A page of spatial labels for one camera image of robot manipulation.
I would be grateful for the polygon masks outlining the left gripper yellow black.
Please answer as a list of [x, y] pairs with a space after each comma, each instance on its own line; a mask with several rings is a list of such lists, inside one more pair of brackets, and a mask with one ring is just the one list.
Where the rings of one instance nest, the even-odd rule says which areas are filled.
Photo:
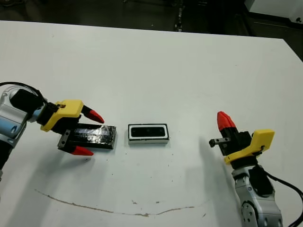
[[104, 119], [91, 108], [83, 105], [81, 100], [63, 100], [55, 104], [48, 102], [42, 108], [36, 122], [41, 125], [41, 130], [53, 131], [60, 134], [63, 141], [59, 142], [58, 149], [76, 156], [92, 156], [90, 150], [75, 145], [69, 145], [67, 138], [71, 130], [77, 125], [81, 113], [88, 119], [98, 123], [104, 123]]

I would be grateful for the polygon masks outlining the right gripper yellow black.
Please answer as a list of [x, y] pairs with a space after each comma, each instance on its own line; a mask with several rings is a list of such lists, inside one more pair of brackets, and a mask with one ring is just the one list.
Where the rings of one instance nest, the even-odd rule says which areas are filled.
[[219, 111], [217, 125], [221, 138], [209, 140], [210, 147], [219, 146], [224, 161], [233, 167], [255, 164], [256, 157], [270, 148], [275, 132], [271, 129], [239, 132], [231, 117]]

